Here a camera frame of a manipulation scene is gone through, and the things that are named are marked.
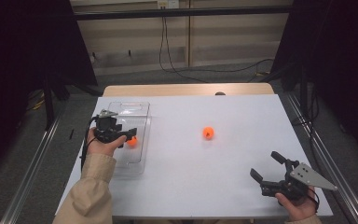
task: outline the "human arm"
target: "human arm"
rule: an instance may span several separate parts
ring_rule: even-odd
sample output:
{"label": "human arm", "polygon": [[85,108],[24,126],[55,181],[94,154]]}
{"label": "human arm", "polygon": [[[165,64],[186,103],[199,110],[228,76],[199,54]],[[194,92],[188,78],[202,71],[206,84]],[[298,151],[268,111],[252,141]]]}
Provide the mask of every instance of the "human arm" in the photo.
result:
{"label": "human arm", "polygon": [[94,139],[93,130],[89,130],[89,149],[81,178],[69,191],[53,224],[112,223],[112,196],[108,185],[116,164],[113,154],[126,137],[104,144]]}
{"label": "human arm", "polygon": [[[314,187],[310,187],[310,198],[314,198]],[[298,202],[289,201],[283,194],[277,193],[275,197],[278,202],[289,213],[289,221],[287,224],[322,224],[321,220],[316,216],[316,204],[309,197],[303,198]]]}

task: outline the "jacket cuff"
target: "jacket cuff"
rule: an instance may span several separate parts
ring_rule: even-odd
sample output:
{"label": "jacket cuff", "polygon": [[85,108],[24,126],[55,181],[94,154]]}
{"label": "jacket cuff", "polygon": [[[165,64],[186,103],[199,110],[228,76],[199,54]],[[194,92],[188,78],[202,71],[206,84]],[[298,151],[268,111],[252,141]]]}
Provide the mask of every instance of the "jacket cuff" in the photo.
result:
{"label": "jacket cuff", "polygon": [[322,221],[316,216],[307,217],[300,221],[284,222],[285,224],[322,224]]}
{"label": "jacket cuff", "polygon": [[109,183],[115,171],[116,160],[104,154],[89,154],[83,165],[81,178],[100,179]]}

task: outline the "clear plastic container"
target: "clear plastic container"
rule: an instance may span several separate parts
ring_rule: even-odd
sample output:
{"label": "clear plastic container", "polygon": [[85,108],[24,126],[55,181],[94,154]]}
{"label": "clear plastic container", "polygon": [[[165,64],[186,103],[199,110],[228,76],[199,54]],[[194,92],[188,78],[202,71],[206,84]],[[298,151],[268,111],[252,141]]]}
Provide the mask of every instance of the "clear plastic container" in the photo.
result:
{"label": "clear plastic container", "polygon": [[149,107],[148,102],[112,102],[109,105],[108,110],[118,113],[117,124],[123,125],[122,131],[137,129],[135,145],[126,142],[124,147],[116,149],[114,157],[117,163],[113,177],[140,175],[144,172],[151,122]]}

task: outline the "small orange object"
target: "small orange object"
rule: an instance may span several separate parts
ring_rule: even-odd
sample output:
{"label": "small orange object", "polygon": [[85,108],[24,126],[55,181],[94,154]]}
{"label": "small orange object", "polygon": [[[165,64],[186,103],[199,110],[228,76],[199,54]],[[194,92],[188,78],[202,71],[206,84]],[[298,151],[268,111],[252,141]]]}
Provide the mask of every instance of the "small orange object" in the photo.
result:
{"label": "small orange object", "polygon": [[135,147],[136,143],[138,142],[138,139],[136,139],[136,136],[133,136],[133,138],[131,140],[128,140],[127,141],[127,144],[130,146],[130,147]]}
{"label": "small orange object", "polygon": [[203,130],[203,132],[202,132],[202,135],[203,135],[206,139],[208,139],[208,140],[212,139],[212,138],[213,138],[213,135],[214,135],[213,128],[212,128],[212,127],[206,127],[206,128],[204,128],[204,130]]}

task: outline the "beige jacket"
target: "beige jacket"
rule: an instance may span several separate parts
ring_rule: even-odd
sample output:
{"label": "beige jacket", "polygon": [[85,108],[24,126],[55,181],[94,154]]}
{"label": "beige jacket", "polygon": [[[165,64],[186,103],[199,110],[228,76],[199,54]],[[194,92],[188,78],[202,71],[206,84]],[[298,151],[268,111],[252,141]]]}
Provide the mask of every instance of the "beige jacket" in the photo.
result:
{"label": "beige jacket", "polygon": [[[111,224],[112,196],[108,187],[115,164],[116,160],[112,157],[89,154],[84,163],[80,180],[69,191],[53,224]],[[161,223],[170,223],[170,221],[161,220]],[[312,216],[301,221],[285,223],[321,224],[322,222],[317,216]]]}

